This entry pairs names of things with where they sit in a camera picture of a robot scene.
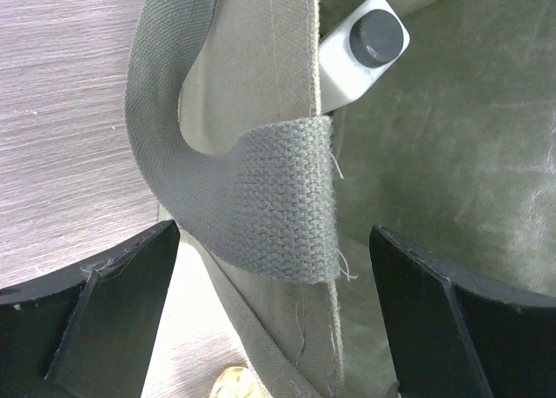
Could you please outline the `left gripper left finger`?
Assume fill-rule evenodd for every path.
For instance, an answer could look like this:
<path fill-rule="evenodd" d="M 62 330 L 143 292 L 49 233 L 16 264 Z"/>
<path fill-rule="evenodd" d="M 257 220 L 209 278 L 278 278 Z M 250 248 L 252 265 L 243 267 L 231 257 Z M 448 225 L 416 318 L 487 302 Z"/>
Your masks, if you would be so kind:
<path fill-rule="evenodd" d="M 139 397 L 180 241 L 173 220 L 1 290 L 3 397 Z"/>

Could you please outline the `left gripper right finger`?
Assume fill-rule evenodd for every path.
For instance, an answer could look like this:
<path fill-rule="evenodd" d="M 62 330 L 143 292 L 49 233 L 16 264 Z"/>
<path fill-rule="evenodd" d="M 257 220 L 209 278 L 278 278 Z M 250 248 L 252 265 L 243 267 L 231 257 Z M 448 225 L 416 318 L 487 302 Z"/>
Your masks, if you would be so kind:
<path fill-rule="evenodd" d="M 555 299 L 373 227 L 369 251 L 403 397 L 553 397 Z"/>

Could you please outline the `olive green canvas bag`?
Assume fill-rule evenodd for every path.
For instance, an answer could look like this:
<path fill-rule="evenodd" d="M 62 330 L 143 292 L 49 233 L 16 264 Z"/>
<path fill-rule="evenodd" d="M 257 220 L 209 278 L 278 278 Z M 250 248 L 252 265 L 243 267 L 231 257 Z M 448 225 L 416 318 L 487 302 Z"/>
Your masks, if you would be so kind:
<path fill-rule="evenodd" d="M 146 0 L 136 163 L 273 397 L 403 397 L 375 226 L 555 299 L 555 0 L 387 0 L 406 51 L 321 111 L 319 45 L 366 0 Z"/>

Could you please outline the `white square bottle black cap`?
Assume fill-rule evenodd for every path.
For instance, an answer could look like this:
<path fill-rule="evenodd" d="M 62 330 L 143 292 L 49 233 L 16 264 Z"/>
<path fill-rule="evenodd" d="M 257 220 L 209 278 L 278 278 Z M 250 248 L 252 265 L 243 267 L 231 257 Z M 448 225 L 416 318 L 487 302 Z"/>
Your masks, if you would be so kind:
<path fill-rule="evenodd" d="M 406 51 L 409 33 L 387 0 L 366 0 L 319 45 L 321 111 L 361 98 Z"/>

